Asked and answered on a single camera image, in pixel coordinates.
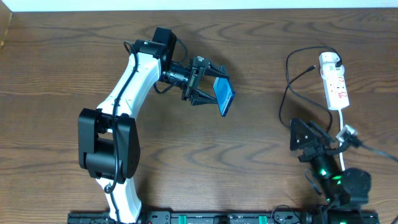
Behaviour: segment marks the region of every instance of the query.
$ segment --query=green connector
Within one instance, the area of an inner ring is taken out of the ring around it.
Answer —
[[[267,224],[267,217],[266,216],[259,216],[259,224]]]
[[[178,216],[178,224],[187,224],[187,216],[186,215]]]

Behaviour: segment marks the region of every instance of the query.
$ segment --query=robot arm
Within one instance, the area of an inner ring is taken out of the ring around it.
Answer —
[[[171,30],[159,27],[152,41],[137,40],[131,47],[137,52],[138,62],[135,55],[131,54],[126,71],[111,94],[96,110],[85,108],[79,115],[80,167],[88,170],[90,177],[96,178],[103,189],[117,181],[112,194],[105,195],[111,209],[110,217],[123,223],[135,223],[142,207],[132,178],[140,158],[136,118],[152,85],[162,81],[179,87],[182,90],[182,100],[190,100],[191,105],[217,103],[222,116],[225,116],[234,97],[229,75],[223,66],[218,69],[202,57],[195,57],[189,65],[171,61],[176,40]],[[136,63],[137,70],[129,81]],[[198,89],[204,75],[216,77],[216,97]],[[126,88],[121,93],[113,114],[115,99],[125,84]],[[115,161],[114,142],[99,135],[113,132],[113,122],[116,123],[114,134],[118,144],[118,163]],[[116,164],[119,167],[117,176]]]

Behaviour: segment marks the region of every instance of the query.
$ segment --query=black cable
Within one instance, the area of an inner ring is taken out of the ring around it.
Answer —
[[[274,214],[275,210],[277,210],[278,208],[280,208],[280,207],[282,207],[282,206],[285,206],[285,207],[291,209],[292,213],[298,218],[299,221],[301,221],[301,217],[299,217],[299,216],[294,212],[293,208],[290,208],[290,207],[287,206],[287,205],[278,205],[278,206],[276,206],[276,208],[274,208],[273,211],[271,212],[271,218],[274,219],[275,222],[277,222],[278,224],[281,224],[279,221],[277,221],[277,220],[273,217],[273,214]]]
[[[181,60],[181,61],[179,61],[179,63],[184,63],[184,61],[187,59],[187,57],[188,57],[188,49],[187,49],[187,46],[185,46],[185,44],[180,40],[180,39],[178,39],[177,38],[177,42],[178,43],[180,43],[181,44],[181,46],[184,48],[184,50],[185,50],[185,56],[184,56],[184,58]]]
[[[175,83],[169,85],[169,86],[166,87],[163,91],[159,91],[159,90],[157,89],[156,83],[154,83],[154,89],[155,89],[155,91],[156,91],[158,94],[163,94],[163,93],[169,91],[174,85],[175,85]]]
[[[120,92],[118,93],[118,96],[116,97],[116,99],[114,100],[114,105],[113,105],[113,111],[112,111],[112,136],[113,136],[113,144],[114,144],[114,160],[115,160],[115,171],[114,171],[114,180],[112,185],[108,184],[107,186],[105,186],[104,191],[107,194],[111,194],[111,198],[113,198],[113,190],[116,187],[116,184],[118,182],[118,176],[119,176],[119,148],[118,148],[118,137],[116,135],[116,109],[119,106],[119,101],[120,98],[123,94],[123,92],[125,91],[125,89],[127,88],[128,84],[130,83],[132,77],[134,76],[135,72],[137,71],[137,65],[138,65],[138,56],[137,56],[137,52],[134,49],[134,47],[130,44],[130,42],[125,41],[123,42],[124,48],[126,48],[126,50],[129,52],[129,55],[133,54],[134,55],[134,61],[135,61],[135,65],[134,68],[132,69],[132,72],[129,76],[129,78],[127,79],[127,81],[125,82],[125,84],[123,85],[123,87],[120,89]],[[119,219],[119,210],[116,206],[116,203],[114,203],[114,198],[113,198],[113,206],[116,209],[116,217],[118,217],[118,222],[120,222]]]
[[[391,155],[391,154],[389,154],[389,153],[387,153],[387,152],[380,151],[380,150],[378,150],[378,149],[375,149],[375,148],[373,148],[373,147],[367,146],[367,145],[365,145],[365,144],[362,144],[361,146],[362,146],[363,148],[365,148],[365,149],[371,151],[371,152],[375,152],[375,153],[379,154],[380,156],[384,156],[384,157],[387,157],[387,158],[389,158],[389,159],[392,159],[392,160],[395,161],[395,162],[398,162],[398,159],[397,159],[396,157],[394,157],[393,155]]]
[[[312,101],[312,100],[309,100],[308,98],[306,98],[306,97],[304,97],[304,96],[302,96],[302,95],[299,95],[298,93],[296,93],[295,91],[293,91],[292,87],[290,86],[290,81],[289,81],[289,58],[290,58],[290,56],[291,56],[292,54],[296,53],[296,52],[300,52],[300,51],[303,51],[303,50],[310,50],[310,49],[329,49],[329,50],[332,50],[332,51],[334,51],[334,53],[336,53],[337,56],[340,58],[340,60],[336,63],[336,67],[340,67],[340,66],[343,64],[343,60],[341,59],[340,55],[338,54],[338,52],[337,52],[333,47],[329,47],[329,46],[314,46],[314,47],[305,47],[305,48],[302,48],[302,49],[294,50],[294,51],[293,51],[292,53],[290,53],[290,54],[287,56],[287,58],[286,58],[286,82],[287,82],[288,88],[289,88],[289,89],[291,90],[291,92],[292,92],[293,94],[295,94],[297,97],[299,97],[299,98],[301,98],[301,99],[303,99],[303,100],[307,100],[308,102],[312,103],[313,105],[315,105],[315,106],[317,106],[317,107],[319,107],[319,108],[325,110],[326,112],[328,112],[329,117],[330,117],[330,122],[329,122],[329,125],[328,125],[326,131],[329,132],[329,130],[330,130],[330,128],[331,128],[331,124],[332,124],[332,122],[333,122],[333,116],[331,115],[330,111],[329,111],[327,108],[325,108],[324,106],[319,105],[318,103],[316,103],[316,102],[314,102],[314,101]]]
[[[320,190],[318,189],[318,186],[307,176],[307,170],[310,170],[311,173],[312,173],[312,177],[313,177],[314,179],[316,179],[315,174],[313,173],[313,170],[312,170],[312,169],[309,169],[309,168],[306,168],[306,169],[304,170],[304,176],[305,176],[305,178],[307,178],[307,180],[310,182],[310,184],[312,185],[312,187],[313,187],[313,189],[316,191],[316,193],[317,193],[318,195],[321,195],[322,193],[321,193]]]
[[[315,65],[312,65],[311,67],[307,68],[306,71],[302,72],[300,75],[297,75],[297,77],[295,77],[295,78],[290,82],[290,84],[292,84],[294,81],[296,81],[296,79],[300,78],[302,75],[306,74],[307,72],[312,71],[315,67],[316,67]],[[284,121],[282,121],[282,117],[281,117],[281,115],[280,115],[281,112],[282,112],[282,107],[283,107],[283,105],[284,105],[284,101],[285,101],[286,93],[287,93],[287,90],[288,90],[288,89],[289,89],[289,86],[286,86],[285,93],[284,93],[284,97],[282,98],[282,102],[280,103],[280,107],[279,107],[279,121],[280,121],[286,128],[290,129],[290,126],[287,125],[287,124],[285,124]]]
[[[116,205],[116,201],[114,200],[113,192],[111,193],[111,201],[112,201],[113,207],[114,207],[114,209],[115,209],[116,221],[117,221],[117,223],[120,223],[119,208],[118,208],[118,206]]]

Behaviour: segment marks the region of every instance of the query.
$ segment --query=white cable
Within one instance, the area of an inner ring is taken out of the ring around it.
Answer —
[[[343,112],[340,110],[338,110],[338,117],[340,119],[340,131],[343,130],[344,127],[344,121],[343,121]],[[344,166],[344,159],[343,159],[343,153],[339,153],[338,157],[340,158],[340,165],[341,165],[341,170],[344,171],[346,170],[346,167]]]

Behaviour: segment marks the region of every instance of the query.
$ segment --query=wooden table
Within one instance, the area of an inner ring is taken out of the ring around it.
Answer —
[[[180,90],[150,91],[137,126],[134,176],[146,205],[174,210],[272,210],[325,203],[305,180],[299,152],[278,120],[293,50],[330,45],[343,57],[351,105],[345,121],[366,144],[398,156],[397,9],[15,13],[0,51],[0,223],[65,223],[71,211],[108,208],[78,165],[77,118],[96,108],[127,65],[122,42],[171,28],[189,57],[226,65],[236,90],[227,117],[215,105],[190,106]],[[321,50],[294,55],[292,76],[318,65]],[[182,58],[177,45],[174,58]],[[202,88],[211,90],[212,79]],[[294,88],[326,105],[317,70]],[[291,93],[283,118],[326,126],[327,114]],[[338,132],[333,112],[331,133]],[[347,167],[371,173],[370,202],[380,221],[398,211],[398,164],[365,149]]]

